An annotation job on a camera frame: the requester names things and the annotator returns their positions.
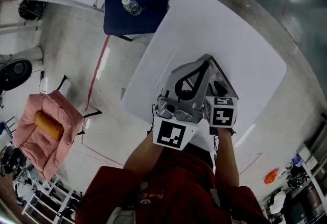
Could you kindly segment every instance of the bottle cap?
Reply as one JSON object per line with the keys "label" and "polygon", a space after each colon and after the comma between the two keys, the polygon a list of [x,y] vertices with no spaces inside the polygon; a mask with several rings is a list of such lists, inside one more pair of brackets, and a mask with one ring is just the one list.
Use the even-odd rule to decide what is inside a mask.
{"label": "bottle cap", "polygon": [[128,5],[130,4],[131,0],[122,0],[123,5]]}

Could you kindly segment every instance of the person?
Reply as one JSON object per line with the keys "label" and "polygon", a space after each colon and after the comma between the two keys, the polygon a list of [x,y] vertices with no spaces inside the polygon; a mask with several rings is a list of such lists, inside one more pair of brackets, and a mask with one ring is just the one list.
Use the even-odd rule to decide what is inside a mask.
{"label": "person", "polygon": [[270,223],[250,188],[239,186],[230,131],[218,128],[218,135],[214,175],[204,150],[164,148],[152,142],[151,132],[123,169],[99,169],[75,222]]}

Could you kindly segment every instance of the gray floor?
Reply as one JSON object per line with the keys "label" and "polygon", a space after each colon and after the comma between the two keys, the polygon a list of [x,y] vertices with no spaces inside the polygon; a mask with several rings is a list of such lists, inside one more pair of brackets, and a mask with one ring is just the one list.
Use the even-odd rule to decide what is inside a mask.
{"label": "gray floor", "polygon": [[[285,179],[265,185],[265,175],[281,170],[292,159],[296,149],[308,139],[319,124],[325,106],[321,89],[312,70],[294,41],[279,23],[253,0],[219,0],[250,23],[280,54],[287,72],[273,98],[254,122],[253,130],[235,147],[241,184],[249,186],[258,199],[284,186]],[[5,2],[1,23],[14,22],[17,2]],[[40,31],[1,36],[2,53],[20,51],[39,44],[44,50],[47,85],[40,90],[51,92],[63,75],[71,87],[67,98],[83,114],[95,67],[106,36],[103,15],[51,4]],[[64,165],[64,180],[77,190],[85,191],[101,165],[121,167],[133,149],[145,138],[149,125],[121,108],[122,88],[126,88],[152,35],[140,36],[130,43],[116,37],[109,39],[95,81],[92,109],[103,114],[91,117],[83,136],[76,137]],[[38,93],[39,73],[18,88],[5,93],[4,118],[20,118],[27,97]]]}

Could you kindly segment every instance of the maroon sleeve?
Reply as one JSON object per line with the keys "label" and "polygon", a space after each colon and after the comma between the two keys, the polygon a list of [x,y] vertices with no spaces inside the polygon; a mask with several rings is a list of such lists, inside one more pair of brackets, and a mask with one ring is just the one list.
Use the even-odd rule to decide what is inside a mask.
{"label": "maroon sleeve", "polygon": [[233,219],[252,224],[270,224],[269,220],[264,217],[261,207],[249,187],[242,186],[231,189],[226,199]]}
{"label": "maroon sleeve", "polygon": [[129,170],[102,166],[77,207],[76,224],[107,223],[116,207],[125,206],[137,194],[140,184]]}

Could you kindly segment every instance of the plastic water bottle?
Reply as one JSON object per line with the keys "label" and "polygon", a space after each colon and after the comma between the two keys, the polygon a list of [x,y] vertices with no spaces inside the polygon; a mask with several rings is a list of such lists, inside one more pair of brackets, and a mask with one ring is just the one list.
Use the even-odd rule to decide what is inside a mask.
{"label": "plastic water bottle", "polygon": [[141,14],[142,8],[138,5],[135,0],[122,0],[123,6],[127,12],[132,15]]}

